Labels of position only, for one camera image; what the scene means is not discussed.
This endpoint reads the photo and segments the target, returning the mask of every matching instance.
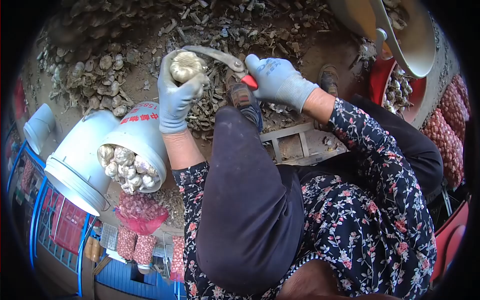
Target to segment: blue wall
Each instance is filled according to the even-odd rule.
[[[178,283],[170,281],[169,284],[159,273],[154,271],[144,275],[143,283],[140,283],[132,279],[137,272],[136,265],[124,264],[112,259],[95,277],[95,280],[110,288],[138,297],[162,300],[177,299],[174,294],[174,286]],[[180,286],[182,287],[180,295],[185,297],[183,283]]]

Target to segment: shoe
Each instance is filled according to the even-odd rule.
[[[228,104],[237,108],[248,120],[255,124],[258,132],[263,130],[262,111],[257,98],[244,83],[237,82],[233,71],[228,70],[225,78]]]
[[[338,75],[333,64],[328,63],[320,69],[317,84],[330,95],[338,97]],[[313,127],[317,130],[329,131],[327,126],[319,124],[317,120],[313,121]]]

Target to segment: hand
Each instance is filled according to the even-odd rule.
[[[170,65],[178,53],[185,50],[174,50],[162,59],[160,75],[158,76],[158,108],[159,129],[164,134],[178,133],[187,128],[187,113],[193,98],[199,98],[204,92],[204,85],[208,84],[205,74],[195,77],[178,87],[170,74]]]
[[[319,87],[303,78],[288,60],[261,60],[250,54],[245,65],[258,83],[258,90],[253,91],[255,97],[286,105],[299,113],[310,93]]]

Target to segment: black floral blouse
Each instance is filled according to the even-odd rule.
[[[337,99],[329,121],[334,134],[361,157],[370,188],[319,176],[302,186],[305,231],[290,270],[276,288],[241,297],[221,289],[199,269],[195,236],[208,163],[173,171],[185,203],[185,289],[189,299],[274,299],[282,284],[312,259],[328,261],[346,296],[385,293],[418,298],[436,260],[433,222],[410,164],[394,137],[363,110]]]

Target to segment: red handle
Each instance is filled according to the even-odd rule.
[[[251,89],[252,91],[258,90],[258,83],[255,80],[255,78],[253,78],[251,75],[246,75],[245,77],[243,77],[241,79],[241,82],[246,84],[248,88]]]

